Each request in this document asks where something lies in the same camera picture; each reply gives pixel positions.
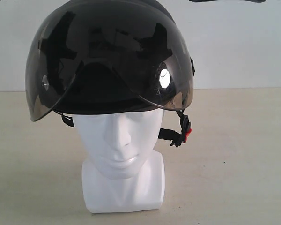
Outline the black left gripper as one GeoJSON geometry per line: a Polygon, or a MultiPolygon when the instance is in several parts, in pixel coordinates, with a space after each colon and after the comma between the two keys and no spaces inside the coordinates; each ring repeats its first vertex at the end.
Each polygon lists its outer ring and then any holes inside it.
{"type": "Polygon", "coordinates": [[[202,2],[214,2],[214,1],[245,1],[245,2],[253,2],[253,3],[263,3],[266,0],[189,0],[193,3],[202,3],[202,2]]]}

